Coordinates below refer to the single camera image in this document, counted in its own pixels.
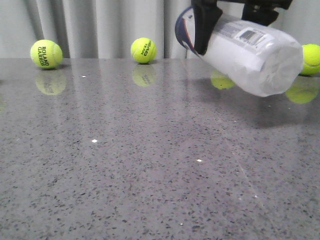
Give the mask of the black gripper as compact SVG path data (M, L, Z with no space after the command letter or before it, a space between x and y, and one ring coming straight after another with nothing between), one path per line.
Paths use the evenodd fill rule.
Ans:
M275 22L279 13L274 8L287 10L292 0L222 0L223 2L245 4L241 19L263 26ZM192 0L195 21L194 49L199 55L207 51L212 32L223 14L217 0Z

